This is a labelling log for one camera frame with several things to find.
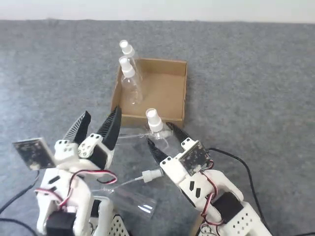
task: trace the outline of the bottle cap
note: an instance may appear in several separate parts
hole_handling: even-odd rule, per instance
[[[131,78],[135,75],[135,71],[126,56],[119,58],[119,63],[126,78]]]
[[[119,46],[126,57],[131,58],[134,56],[134,49],[127,40],[120,41]]]
[[[158,112],[154,108],[149,108],[146,111],[148,125],[153,132],[160,132],[163,129],[163,122]]]

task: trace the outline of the cardboard box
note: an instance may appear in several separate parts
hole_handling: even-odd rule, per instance
[[[111,110],[117,105],[122,109],[122,126],[145,125],[145,112],[155,108],[164,122],[170,121],[179,127],[184,125],[187,62],[141,59],[144,99],[141,104],[131,105],[122,90],[122,71],[119,67]]]

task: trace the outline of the white wall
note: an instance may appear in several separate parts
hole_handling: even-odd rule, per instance
[[[0,0],[0,19],[315,23],[315,0]]]

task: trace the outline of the white robotic arm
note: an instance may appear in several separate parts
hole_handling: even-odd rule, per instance
[[[271,236],[242,192],[220,171],[212,170],[213,160],[200,141],[168,122],[184,149],[167,156],[148,140],[150,151],[182,194],[204,217],[207,234],[217,236]]]
[[[46,169],[37,192],[39,217],[37,230],[48,236],[105,236],[110,232],[114,215],[108,198],[95,200],[84,182],[86,175],[95,178],[108,174],[108,169],[121,125],[121,109],[116,107],[101,128],[86,138],[91,116],[84,112],[55,144],[55,155],[42,138],[14,143],[32,170]]]

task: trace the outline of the circuit board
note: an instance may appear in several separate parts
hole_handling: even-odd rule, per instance
[[[55,167],[52,153],[43,138],[18,141],[13,145],[31,170]]]
[[[210,156],[201,142],[196,143],[190,150],[185,153],[179,161],[187,170],[190,176],[207,168],[210,163]]]

